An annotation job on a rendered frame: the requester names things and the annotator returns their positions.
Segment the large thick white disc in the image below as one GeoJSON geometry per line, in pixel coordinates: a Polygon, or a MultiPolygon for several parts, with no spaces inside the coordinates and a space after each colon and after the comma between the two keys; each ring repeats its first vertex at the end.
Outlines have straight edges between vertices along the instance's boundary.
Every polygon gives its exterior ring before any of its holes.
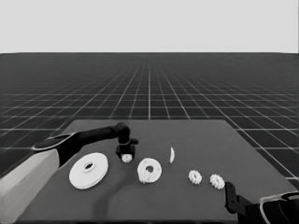
{"type": "Polygon", "coordinates": [[[103,153],[94,152],[81,157],[69,172],[69,181],[76,189],[89,189],[107,174],[108,159],[103,153]]]}

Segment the white round pin carrier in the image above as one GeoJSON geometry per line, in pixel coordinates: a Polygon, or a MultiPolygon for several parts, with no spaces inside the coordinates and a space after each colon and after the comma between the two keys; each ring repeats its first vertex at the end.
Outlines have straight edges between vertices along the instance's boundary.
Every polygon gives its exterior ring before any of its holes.
{"type": "Polygon", "coordinates": [[[150,178],[148,183],[156,182],[162,175],[162,165],[155,159],[145,158],[137,166],[137,175],[149,172],[150,178]]]}

